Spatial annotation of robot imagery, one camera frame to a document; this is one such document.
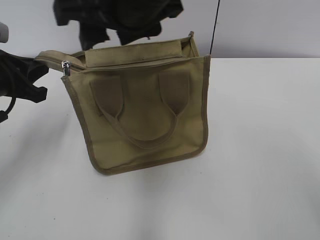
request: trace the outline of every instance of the white table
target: white table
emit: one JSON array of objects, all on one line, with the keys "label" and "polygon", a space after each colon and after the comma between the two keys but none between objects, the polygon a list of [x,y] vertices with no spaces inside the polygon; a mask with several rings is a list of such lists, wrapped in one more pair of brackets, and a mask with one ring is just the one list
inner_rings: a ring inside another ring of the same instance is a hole
[{"label": "white table", "polygon": [[1,240],[320,239],[320,59],[213,59],[204,153],[114,176],[60,76],[0,124]]}]

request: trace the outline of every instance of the bag strap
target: bag strap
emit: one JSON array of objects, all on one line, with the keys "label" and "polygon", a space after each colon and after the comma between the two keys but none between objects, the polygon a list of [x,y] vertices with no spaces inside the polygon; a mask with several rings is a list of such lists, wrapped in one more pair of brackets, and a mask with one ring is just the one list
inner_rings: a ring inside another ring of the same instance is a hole
[{"label": "bag strap", "polygon": [[114,75],[108,78],[96,78],[90,83],[96,104],[112,127],[131,143],[143,149],[163,144],[173,135],[179,116],[189,102],[190,87],[188,72],[161,72],[158,81],[161,99],[170,112],[171,120],[170,127],[164,135],[150,140],[134,138],[120,123],[120,115],[125,105],[120,76]]},{"label": "bag strap", "polygon": [[80,56],[82,52],[77,52],[75,54],[69,55],[60,51],[48,50],[42,51],[35,58],[36,61],[45,64],[48,68],[63,72],[62,61],[69,61],[72,63],[71,72],[73,69],[77,68],[80,71],[86,69],[86,65],[77,57]]}]

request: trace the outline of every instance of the gray wall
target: gray wall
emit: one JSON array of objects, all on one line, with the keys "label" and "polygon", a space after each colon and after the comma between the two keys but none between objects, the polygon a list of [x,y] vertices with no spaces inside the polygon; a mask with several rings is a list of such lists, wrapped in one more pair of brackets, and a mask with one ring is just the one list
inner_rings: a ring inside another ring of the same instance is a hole
[{"label": "gray wall", "polygon": [[[163,32],[152,41],[186,37],[195,32],[201,54],[208,54],[218,0],[183,0],[184,12],[177,18],[162,23]],[[74,53],[81,50],[78,40],[79,25],[57,26],[52,11],[53,0],[1,0],[0,22],[9,26],[9,42],[0,43],[0,49],[12,54],[36,56],[40,51],[58,50]],[[112,41],[96,46],[119,45],[114,31],[108,31]]]},{"label": "gray wall", "polygon": [[213,57],[320,57],[320,0],[221,0]]}]

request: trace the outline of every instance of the zipper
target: zipper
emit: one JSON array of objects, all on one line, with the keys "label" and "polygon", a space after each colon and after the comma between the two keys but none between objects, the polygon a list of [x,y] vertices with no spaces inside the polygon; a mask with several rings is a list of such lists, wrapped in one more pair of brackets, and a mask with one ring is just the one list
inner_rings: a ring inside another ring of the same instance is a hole
[{"label": "zipper", "polygon": [[63,69],[63,76],[70,76],[70,66],[72,65],[72,62],[70,61],[62,61],[61,66]]},{"label": "zipper", "polygon": [[75,72],[81,72],[86,69],[85,67],[73,64],[70,61],[64,60],[61,62],[60,59],[48,57],[48,56],[38,56],[35,60],[58,64],[58,65],[62,66],[62,69],[64,69],[63,62],[69,62],[69,66],[68,66],[69,70],[73,70]]},{"label": "zipper", "polygon": [[87,68],[82,73],[89,73],[89,72],[95,72],[95,71],[112,71],[112,70],[119,70],[119,69],[137,69],[137,68],[148,68],[148,67],[158,67],[158,66],[164,66],[169,65],[172,63],[178,63],[178,62],[185,62],[190,60],[191,58],[185,58],[185,57],[177,57],[177,58],[171,58],[170,61],[165,62],[158,62],[158,61],[149,61],[149,62],[139,62],[139,63],[130,63],[126,65],[117,65],[117,66],[101,66],[101,67],[92,67]]},{"label": "zipper", "polygon": [[37,57],[36,60],[59,64],[62,67],[63,75],[68,77],[71,75],[71,70],[75,71],[75,72],[88,73],[88,72],[94,72],[94,71],[147,68],[147,67],[164,66],[164,65],[178,63],[178,62],[185,62],[185,61],[189,61],[194,58],[196,58],[196,57],[193,57],[193,58],[173,57],[169,61],[165,61],[165,62],[159,62],[158,60],[155,60],[155,61],[142,62],[142,63],[139,62],[139,63],[130,63],[130,64],[126,64],[126,65],[101,66],[101,67],[93,67],[93,68],[85,68],[83,66],[75,65],[68,60],[61,61],[59,59],[55,59],[52,57],[46,57],[46,56]]}]

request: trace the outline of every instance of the white surface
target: white surface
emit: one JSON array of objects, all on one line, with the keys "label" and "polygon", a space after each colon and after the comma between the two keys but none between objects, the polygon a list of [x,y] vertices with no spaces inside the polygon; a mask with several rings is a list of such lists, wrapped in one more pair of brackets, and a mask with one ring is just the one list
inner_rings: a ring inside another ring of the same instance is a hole
[{"label": "white surface", "polygon": [[[9,27],[9,41],[0,49],[19,56],[34,57],[41,51],[57,50],[75,53],[81,50],[79,24],[70,21],[67,26],[57,26],[54,0],[0,0],[0,22]],[[213,22],[218,0],[183,0],[184,11],[177,17],[161,22],[162,33],[151,41],[185,38],[195,32],[201,54],[209,54]],[[119,46],[115,31],[108,30],[111,41],[95,48]],[[141,39],[136,43],[147,42]]]},{"label": "white surface", "polygon": [[216,58],[320,57],[319,0],[221,0]]},{"label": "white surface", "polygon": [[320,239],[319,65],[213,59],[204,153],[114,176],[51,71],[0,124],[0,239]]}]

